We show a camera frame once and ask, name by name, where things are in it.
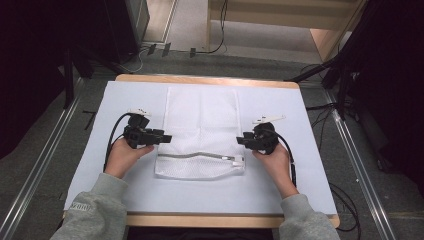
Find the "white mesh laundry bag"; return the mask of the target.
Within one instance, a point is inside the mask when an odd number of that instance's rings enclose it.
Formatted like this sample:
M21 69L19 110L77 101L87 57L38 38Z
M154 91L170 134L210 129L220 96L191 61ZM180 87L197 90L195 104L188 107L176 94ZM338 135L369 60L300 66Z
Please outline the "white mesh laundry bag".
M245 171L237 92L170 87L164 131L171 142L158 149L155 174L179 180L210 180Z

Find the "black curtain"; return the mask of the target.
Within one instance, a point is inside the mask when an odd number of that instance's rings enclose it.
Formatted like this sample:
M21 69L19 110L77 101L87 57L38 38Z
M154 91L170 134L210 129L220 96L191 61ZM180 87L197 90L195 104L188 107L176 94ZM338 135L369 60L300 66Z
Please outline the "black curtain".
M65 91L64 51L95 0L0 0L0 159Z
M386 172L424 191L424 0L368 0L346 46L348 90Z

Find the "black metal stand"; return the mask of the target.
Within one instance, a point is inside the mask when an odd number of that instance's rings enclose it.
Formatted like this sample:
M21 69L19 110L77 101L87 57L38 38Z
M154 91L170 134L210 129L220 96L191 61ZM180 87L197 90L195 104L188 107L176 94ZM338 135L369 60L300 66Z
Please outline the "black metal stand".
M354 72L343 63L339 57L333 57L322 64L314 64L313 68L298 76L288 79L288 82L299 83L307 78L318 75L319 73L327 71L325 77L321 81L324 89L332 89L336 83L338 85L338 92L336 97L336 110L342 120L346 119L345 101L348 92L349 84L354 79Z
M75 45L64 51L64 78L65 78L65 103L64 109L68 109L74 99L73 68L76 68L81 77L91 78L94 69L89 63L90 52Z

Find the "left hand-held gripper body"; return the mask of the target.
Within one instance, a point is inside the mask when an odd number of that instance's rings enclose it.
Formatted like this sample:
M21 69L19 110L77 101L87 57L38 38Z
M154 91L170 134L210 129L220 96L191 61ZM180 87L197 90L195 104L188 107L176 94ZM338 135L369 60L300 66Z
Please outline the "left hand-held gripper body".
M123 133L127 144L133 149L136 149L139 145L154 145L155 138L153 131L146 128L150 122L146 118L147 113L143 110L132 109L127 115L129 116L129 120Z

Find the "person's right hand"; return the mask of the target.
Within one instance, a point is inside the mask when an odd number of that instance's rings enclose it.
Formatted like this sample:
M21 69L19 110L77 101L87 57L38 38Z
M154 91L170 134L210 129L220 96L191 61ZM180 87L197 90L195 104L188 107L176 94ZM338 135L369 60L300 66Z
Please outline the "person's right hand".
M298 194L290 177L288 151L281 144L278 144L270 155L257 150L253 150L252 154L263 164L282 199Z

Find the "wooden table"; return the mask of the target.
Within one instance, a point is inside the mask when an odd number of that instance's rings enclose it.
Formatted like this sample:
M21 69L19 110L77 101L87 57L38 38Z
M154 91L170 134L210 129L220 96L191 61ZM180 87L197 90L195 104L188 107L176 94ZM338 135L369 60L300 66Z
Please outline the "wooden table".
M276 131L288 142L294 156L298 190L314 210L333 225L340 220L318 153L298 84L237 78L171 75L120 75L109 82L89 141L68 190L73 200L88 191L103 169L106 145L112 131L120 132L121 114L130 109L148 112L151 125L163 125L170 87L232 89L237 92L240 123L249 131L261 117L274 120ZM126 175L129 184L123 202L130 226L206 228L276 228L284 220L280 196L261 164L247 153L246 171L212 181L180 181L154 173L156 155L142 158Z

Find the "white table cover sheet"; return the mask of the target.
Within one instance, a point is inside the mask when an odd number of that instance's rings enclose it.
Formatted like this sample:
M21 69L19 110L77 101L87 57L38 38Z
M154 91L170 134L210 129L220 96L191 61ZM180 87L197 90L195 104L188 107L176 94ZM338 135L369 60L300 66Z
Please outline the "white table cover sheet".
M294 157L296 186L312 208L337 210L299 87L111 81L66 201L92 189L107 145L121 135L127 112L146 111L150 127L171 141L156 146L125 175L122 202L131 214L280 216L281 197L263 165L238 137L272 122Z

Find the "dark cabinet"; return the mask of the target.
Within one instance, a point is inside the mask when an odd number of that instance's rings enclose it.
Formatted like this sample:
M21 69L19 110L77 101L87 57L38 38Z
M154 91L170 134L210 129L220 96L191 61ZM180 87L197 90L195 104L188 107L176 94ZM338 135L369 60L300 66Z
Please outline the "dark cabinet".
M103 0L111 35L106 47L109 58L124 63L139 53L150 14L146 0Z

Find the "aluminium floor rail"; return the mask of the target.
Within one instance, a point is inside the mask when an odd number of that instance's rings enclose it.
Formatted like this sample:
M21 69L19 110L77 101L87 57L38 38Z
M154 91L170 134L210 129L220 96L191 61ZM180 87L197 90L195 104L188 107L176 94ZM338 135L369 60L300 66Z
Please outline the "aluminium floor rail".
M398 240L363 157L347 123L336 110L335 96L324 91L328 105L319 127L319 150L344 229L356 240Z
M86 80L79 78L73 90L75 91L74 99L71 101L67 109L61 112L52 132L50 133L41 153L39 154L33 168L31 169L27 179L20 189L17 197L12 202L2 225L0 226L0 240L12 240L16 229L21 222L37 188L45 174L52 156L62 139L62 136L69 125L72 116L80 102L82 91L86 85Z

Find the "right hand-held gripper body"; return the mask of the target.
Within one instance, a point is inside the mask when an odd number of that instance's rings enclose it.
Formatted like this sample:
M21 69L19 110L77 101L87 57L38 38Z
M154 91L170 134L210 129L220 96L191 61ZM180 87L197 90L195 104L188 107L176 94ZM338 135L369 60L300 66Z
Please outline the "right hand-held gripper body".
M280 120L280 117L263 116L256 121L256 126L253 128L253 140L250 143L252 150L261 151L265 155L270 155L275 150L280 135L272 124L274 120Z

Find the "person's left hand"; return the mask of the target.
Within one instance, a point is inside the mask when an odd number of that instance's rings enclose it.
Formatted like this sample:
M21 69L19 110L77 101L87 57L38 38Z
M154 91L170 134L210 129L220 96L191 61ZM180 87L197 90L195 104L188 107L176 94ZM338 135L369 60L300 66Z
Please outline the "person's left hand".
M133 149L127 144L125 139L119 139L112 146L104 172L122 179L141 157L153 150L154 147L152 145Z

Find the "light wooden shelf frame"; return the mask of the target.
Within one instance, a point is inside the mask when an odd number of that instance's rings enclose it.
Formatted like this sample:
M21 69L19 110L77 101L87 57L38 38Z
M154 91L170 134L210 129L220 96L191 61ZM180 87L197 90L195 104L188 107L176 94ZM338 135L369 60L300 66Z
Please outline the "light wooden shelf frame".
M232 22L307 28L323 61L355 28L367 0L228 0Z

